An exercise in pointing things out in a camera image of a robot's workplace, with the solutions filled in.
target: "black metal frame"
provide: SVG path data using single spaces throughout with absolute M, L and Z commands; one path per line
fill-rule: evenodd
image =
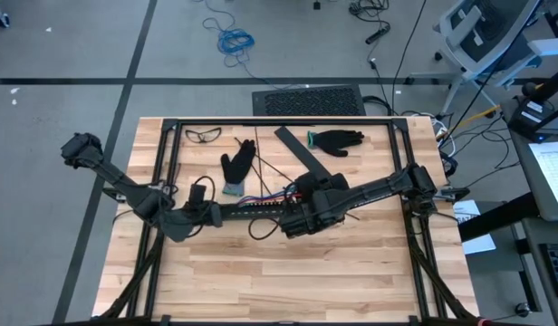
M 231 120 L 223 120 L 223 119 L 196 119 L 196 120 L 177 120 L 177 119 L 166 119 L 163 120 L 163 124 L 162 124 L 162 128 L 161 128 L 161 134 L 160 134 L 160 141 L 159 141 L 159 149 L 157 152 L 157 157 L 156 157 L 156 164 L 154 167 L 154 173 L 153 173 L 153 181 L 158 181 L 159 177 L 160 177 L 160 172 L 161 172 L 161 166 L 164 160 L 164 154 L 165 154 L 165 148 L 167 146 L 167 137 L 168 134 L 171 130 L 173 130 L 175 132 L 174 134 L 174 139 L 173 139 L 173 143 L 172 143 L 172 150 L 171 150 L 171 154 L 170 154 L 170 160 L 169 160 L 169 165 L 168 165 L 168 175 L 167 175 L 167 182 L 166 182 L 166 187 L 172 187 L 174 186 L 175 183 L 175 170 L 176 170 L 176 166 L 178 164 L 178 150 L 180 148 L 180 140 L 181 140 L 181 135 L 182 135 L 182 130 L 183 127 L 186 126 L 192 126 L 192 125 L 243 125 L 243 126 L 247 126 L 247 127 L 269 127 L 269 126 L 277 126 L 277 127 L 281 127 L 281 126 L 312 126 L 312 125 L 369 125 L 369 126 L 383 126 L 386 127 L 388 129 L 388 135 L 390 137 L 390 147 L 391 147 L 391 151 L 392 151 L 392 159 L 394 162 L 394 169 L 396 170 L 396 172 L 400 171 L 402 169 L 402 162 L 401 162 L 401 158 L 400 158 L 400 154 L 399 154 L 399 145 L 398 145 L 398 139 L 396 137 L 396 130 L 399 130 L 402 136 L 402 140 L 403 140 L 403 145 L 404 145 L 404 149 L 406 152 L 406 159 L 407 162 L 406 164 L 411 164 L 411 163 L 415 163 L 415 158 L 414 158 L 414 152 L 412 150 L 412 145 L 411 145 L 411 141 L 410 141 L 410 137 L 409 137 L 409 127 L 408 127 L 408 123 L 406 121 L 406 119 L 403 118 L 392 118 L 392 119 L 357 119 L 357 118 L 351 118 L 351 119 L 321 119 L 321 118 L 305 118 L 305 117 L 301 117 L 301 118 L 296 118 L 296 119 L 285 119 L 285 118 L 271 118 L 271 119 L 231 119 Z M 406 227 L 406 237 L 408 240 L 408 246 L 410 248 L 410 246 L 413 244 L 413 242 L 410 241 L 410 237 L 412 235 L 415 234 L 414 231 L 414 226 L 412 224 L 412 214 L 411 211 L 409 211 L 409 208 L 407 208 L 406 205 L 401 205 L 402 206 L 402 212 L 403 212 L 403 216 L 404 216 L 404 225 Z M 437 268 L 437 264 L 436 264 L 436 257 L 434 255 L 434 247 L 432 245 L 432 240 L 431 240 L 431 236 L 430 236 L 430 232 L 429 232 L 429 227 L 428 227 L 428 221 L 424 220 L 424 219 L 420 219 L 420 225 L 421 225 L 421 232 L 423 235 L 423 243 L 425 246 L 425 253 L 426 253 L 426 257 L 428 258 L 428 261 L 431 263 L 433 270 L 436 272 L 438 270 Z M 150 319 L 152 317 L 152 312 L 153 312 L 153 308 L 154 308 L 154 300 L 155 300 L 155 295 L 156 295 L 156 290 L 157 290 L 157 283 L 158 283 L 158 278 L 159 278 L 159 267 L 160 267 L 160 258 L 161 258 L 161 253 L 162 253 L 162 248 L 164 245 L 164 235 L 159 231 L 157 233 L 157 238 L 155 241 L 159 242 L 159 251 L 157 252 L 157 256 L 156 257 L 148 257 L 146 256 L 146 252 L 148 249 L 148 242 L 149 242 L 149 236 L 150 236 L 150 227 L 147 225 L 144 225 L 142 228 L 142 233 L 140 236 L 140 242 L 139 242 L 139 252 L 138 252 L 138 257 L 137 257 L 137 261 L 136 261 L 136 270 L 138 270 L 138 268 L 140 266 L 143 265 L 143 263 L 148 260 L 148 259 L 154 259 L 154 263 L 152 265 L 151 271 L 150 271 L 150 278 L 149 278 L 149 287 L 148 287 L 148 292 L 147 292 L 147 296 L 146 296 L 146 302 L 145 302 L 145 309 L 144 309 L 144 314 L 143 314 L 143 318 L 147 318 Z M 424 286 L 424 280 L 422 278 L 422 272 L 420 269 L 420 265 L 418 263 L 418 261 L 413 257 L 413 255 L 410 255 L 410 261 L 411 261 L 411 265 L 412 265 L 412 275 L 414 277 L 414 284 L 416 287 L 416 295 L 418 298 L 418 307 L 420 310 L 420 317 L 421 318 L 427 318 L 429 317 L 429 311 L 428 311 L 428 303 L 427 303 L 427 299 L 426 299 L 426 289 Z M 446 312 L 446 307 L 444 304 L 444 300 L 442 299 L 442 296 L 440 295 L 440 293 L 437 291 L 436 287 L 433 287 L 433 291 L 434 291 L 434 296 L 435 296 L 435 301 L 436 301 L 436 305 L 438 307 L 438 317 L 439 318 L 446 318 L 447 317 L 447 312 Z M 132 318 L 135 317 L 136 315 L 136 307 L 137 307 L 137 301 L 139 298 L 139 290 L 137 289 L 136 292 L 132 295 L 132 297 L 129 300 L 129 304 L 128 304 L 128 309 L 127 309 L 127 314 L 126 317 L 127 318 Z M 264 324 L 268 324 L 268 322 L 251 322 L 253 324 L 256 324 L 257 326 L 261 326 Z M 171 322 L 171 323 L 167 323 L 167 325 L 174 325 L 176 323 Z M 213 324 L 213 325 L 231 325 L 231 323 L 228 322 L 216 322 L 216 323 L 197 323 L 197 324 Z M 322 323 L 322 324 L 329 324 L 329 325 L 336 325 L 337 323 Z M 400 326 L 400 325 L 409 325 L 412 324 L 410 323 L 406 323 L 406 322 L 376 322 L 376 323 L 371 323 L 371 324 L 378 324 L 378 325 L 394 325 L 394 326 Z

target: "wooden table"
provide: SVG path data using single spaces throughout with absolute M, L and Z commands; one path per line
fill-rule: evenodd
M 407 119 L 416 161 L 426 166 L 437 187 L 445 185 L 429 118 Z M 151 180 L 161 123 L 160 118 L 139 122 L 127 170 L 137 182 Z M 307 170 L 274 135 L 275 129 L 257 127 L 260 155 L 290 178 L 296 178 Z M 308 129 L 289 127 L 303 144 Z M 386 128 L 313 127 L 317 132 L 327 129 L 360 130 L 366 136 L 363 144 L 348 149 L 347 158 L 313 150 L 330 172 L 343 173 L 351 187 L 393 172 Z M 220 138 L 208 144 L 190 142 L 183 134 L 176 180 L 180 189 L 175 195 L 178 206 L 187 200 L 190 184 L 203 175 L 215 180 L 216 201 L 236 202 L 236 197 L 221 192 L 225 182 L 220 167 L 222 154 L 228 153 L 232 158 L 237 153 L 235 137 L 255 139 L 255 128 L 225 126 Z M 259 170 L 256 158 L 254 164 Z M 267 165 L 262 168 L 271 191 L 279 191 L 289 183 Z M 206 185 L 207 197 L 211 189 Z M 260 195 L 260 180 L 253 170 L 245 180 L 245 193 Z M 438 202 L 438 208 L 445 214 L 454 214 L 450 204 Z M 118 213 L 127 209 L 120 205 Z M 247 234 L 244 221 L 225 222 L 222 228 L 205 227 L 196 237 L 179 244 L 167 239 L 153 318 L 170 314 L 173 321 L 406 321 L 408 315 L 419 315 L 399 198 L 387 198 L 351 213 L 360 220 L 347 217 L 342 225 L 292 240 L 277 231 L 264 241 L 255 241 Z M 258 221 L 254 233 L 262 235 L 271 227 L 270 223 Z M 142 221 L 132 214 L 122 216 L 114 225 L 93 315 L 108 309 L 132 276 L 141 228 Z M 467 309 L 478 314 L 456 222 L 432 216 L 430 229 L 442 278 Z M 426 275 L 425 283 L 430 313 L 436 315 Z M 142 314 L 146 288 L 144 283 L 138 314 Z

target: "blue cable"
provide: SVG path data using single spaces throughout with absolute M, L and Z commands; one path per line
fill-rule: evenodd
M 293 86 L 298 86 L 299 88 L 302 88 L 301 86 L 294 85 L 294 84 L 287 85 L 285 87 L 276 87 L 267 79 L 254 76 L 249 71 L 246 64 L 251 60 L 251 58 L 249 57 L 249 50 L 253 46 L 255 46 L 255 38 L 242 28 L 233 28 L 233 26 L 236 23 L 236 19 L 233 16 L 233 14 L 224 10 L 214 9 L 208 4 L 207 0 L 193 0 L 193 2 L 196 3 L 204 2 L 207 9 L 210 10 L 211 12 L 218 13 L 218 14 L 226 14 L 232 19 L 232 23 L 227 28 L 221 27 L 221 24 L 218 22 L 218 20 L 215 17 L 208 17 L 205 20 L 203 20 L 202 23 L 205 29 L 209 31 L 211 30 L 218 31 L 218 42 L 216 44 L 216 47 L 222 54 L 225 55 L 225 58 L 223 59 L 223 64 L 225 65 L 225 67 L 233 68 L 236 67 L 237 65 L 241 65 L 243 66 L 243 69 L 245 69 L 246 73 L 249 76 L 251 76 L 251 78 L 255 78 L 261 82 L 264 82 L 267 85 L 275 88 L 276 90 L 286 90 Z M 212 22 L 213 25 L 212 26 L 207 25 L 207 22 Z M 233 58 L 235 61 L 229 63 L 229 58 Z

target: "white paper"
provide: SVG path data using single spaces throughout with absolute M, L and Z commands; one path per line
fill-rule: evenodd
M 474 200 L 459 201 L 454 204 L 454 217 L 458 223 L 464 223 L 471 218 L 480 215 Z M 488 250 L 495 250 L 495 242 L 490 235 L 481 235 L 478 238 L 462 243 L 464 254 L 481 253 Z
M 558 141 L 529 144 L 558 203 Z

